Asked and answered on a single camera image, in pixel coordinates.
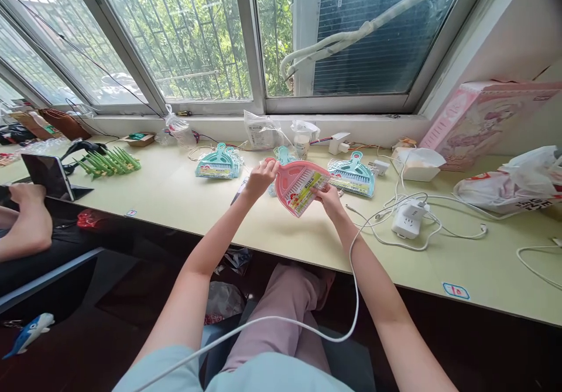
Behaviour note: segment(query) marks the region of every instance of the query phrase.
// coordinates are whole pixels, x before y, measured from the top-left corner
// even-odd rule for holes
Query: pink pants
[[[311,311],[316,309],[320,286],[320,280],[310,272],[298,266],[278,264],[249,320],[283,316],[318,329]],[[263,352],[295,357],[330,374],[320,337],[300,326],[277,320],[258,322],[240,332],[222,371],[235,370]]]

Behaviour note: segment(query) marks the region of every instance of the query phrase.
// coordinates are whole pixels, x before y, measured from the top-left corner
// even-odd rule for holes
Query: power strip
[[[413,240],[420,235],[423,216],[429,210],[430,207],[425,202],[419,200],[405,202],[398,209],[390,229],[400,238]]]

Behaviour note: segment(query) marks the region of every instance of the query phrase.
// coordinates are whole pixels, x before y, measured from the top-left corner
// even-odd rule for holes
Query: hand
[[[23,202],[43,202],[45,200],[45,187],[40,184],[16,183],[10,187],[12,201],[17,204]]]
[[[324,191],[320,191],[315,188],[310,189],[310,191],[316,195],[314,200],[322,203],[324,210],[330,219],[334,219],[340,215],[346,215],[336,187],[328,184]]]
[[[243,193],[253,201],[258,200],[275,180],[279,165],[279,161],[261,162],[250,173],[250,179],[246,183]]]

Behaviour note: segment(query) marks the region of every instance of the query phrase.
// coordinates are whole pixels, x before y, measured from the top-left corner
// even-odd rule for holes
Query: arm
[[[10,208],[0,207],[0,229],[11,228],[18,219],[19,212]]]
[[[43,203],[43,186],[12,184],[10,192],[12,201],[19,204],[19,214],[10,232],[0,239],[0,262],[45,251],[51,246],[53,233],[53,221]]]
[[[344,252],[349,253],[358,228],[343,206],[337,189],[317,192],[334,223]],[[361,235],[353,245],[352,262],[373,323],[401,392],[457,391],[418,332],[398,290]]]
[[[253,169],[238,199],[193,249],[133,365],[168,346],[200,348],[211,275],[246,214],[275,179],[278,168],[279,163],[272,161]]]

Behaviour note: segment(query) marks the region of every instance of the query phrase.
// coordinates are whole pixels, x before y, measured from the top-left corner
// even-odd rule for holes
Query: window frame
[[[122,26],[109,0],[83,1],[124,63],[127,71],[135,80],[148,104],[157,114],[165,115],[165,98],[144,65],[137,52],[136,45]],[[436,79],[434,76],[439,65],[476,2],[477,0],[455,0],[408,94],[267,97],[256,0],[237,0],[252,100],[209,100],[170,105],[175,112],[188,111],[192,115],[242,115],[243,110],[255,114],[412,114],[424,93],[433,87],[434,79]],[[98,114],[154,114],[148,106],[141,102],[122,105],[96,104],[82,87],[80,81],[74,75],[69,74],[58,60],[53,60],[50,57],[57,57],[57,55],[50,48],[49,42],[45,42],[33,25],[26,21],[28,19],[27,12],[20,4],[15,0],[0,0],[0,15],[7,19],[17,33],[24,38],[76,96],[85,104],[93,106]],[[0,77],[37,106],[50,106],[62,111],[70,109],[66,104],[50,104],[3,60],[0,60]]]

